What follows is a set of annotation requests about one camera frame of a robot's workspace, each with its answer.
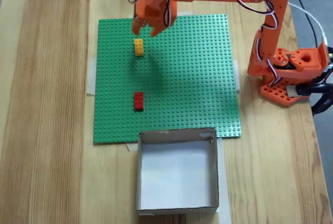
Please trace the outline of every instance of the cardboard box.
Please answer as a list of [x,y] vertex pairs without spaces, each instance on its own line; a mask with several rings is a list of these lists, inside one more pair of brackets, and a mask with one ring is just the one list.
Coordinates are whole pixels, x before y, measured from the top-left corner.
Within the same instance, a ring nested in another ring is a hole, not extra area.
[[139,135],[139,215],[214,213],[218,206],[214,128],[149,131]]

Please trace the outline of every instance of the yellow lego brick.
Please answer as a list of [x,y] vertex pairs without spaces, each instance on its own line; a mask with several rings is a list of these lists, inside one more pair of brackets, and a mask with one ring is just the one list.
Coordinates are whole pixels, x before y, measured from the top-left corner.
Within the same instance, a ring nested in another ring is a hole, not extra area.
[[144,55],[144,40],[134,39],[134,51],[136,56],[143,56]]

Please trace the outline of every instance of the wood grain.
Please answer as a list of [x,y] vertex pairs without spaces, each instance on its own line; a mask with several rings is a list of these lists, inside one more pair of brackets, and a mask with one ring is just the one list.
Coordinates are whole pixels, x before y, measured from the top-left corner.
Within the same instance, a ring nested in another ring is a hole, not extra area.
[[0,165],[0,223],[77,223],[88,0],[25,0]]
[[[224,141],[233,223],[332,223],[309,104],[271,103],[246,73],[263,17],[235,3],[178,5],[228,15],[242,124],[241,138]],[[217,214],[138,218],[136,154],[93,145],[87,57],[96,57],[99,19],[132,13],[126,0],[3,0],[0,223],[219,223]],[[279,45],[296,49],[290,10],[283,24]]]
[[0,9],[0,159],[17,61],[24,2],[25,0],[2,0]]

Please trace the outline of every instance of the orange robotic arm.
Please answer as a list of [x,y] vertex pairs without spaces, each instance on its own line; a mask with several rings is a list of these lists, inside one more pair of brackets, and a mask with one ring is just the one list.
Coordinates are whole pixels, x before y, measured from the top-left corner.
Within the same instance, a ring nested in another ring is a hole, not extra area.
[[[153,27],[155,36],[173,25],[177,16],[176,1],[192,2],[198,0],[134,0],[135,13],[133,32],[139,35],[141,27]],[[319,48],[288,51],[277,48],[282,21],[288,0],[199,0],[238,2],[245,9],[266,15],[265,22],[257,31],[250,56],[248,74],[263,77],[260,93],[285,106],[301,97],[289,97],[286,86],[310,83],[320,76],[329,64],[325,44]],[[245,3],[266,2],[267,11],[255,11]]]

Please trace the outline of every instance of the green lego baseplate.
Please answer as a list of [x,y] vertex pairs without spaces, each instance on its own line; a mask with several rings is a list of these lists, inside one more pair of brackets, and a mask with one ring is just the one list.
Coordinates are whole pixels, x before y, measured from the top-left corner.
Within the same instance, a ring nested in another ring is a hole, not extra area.
[[[240,136],[233,57],[226,15],[181,16],[150,37],[132,19],[100,20],[94,143],[137,142],[142,131],[215,127]],[[134,54],[142,38],[144,56]],[[144,110],[133,96],[144,92]]]

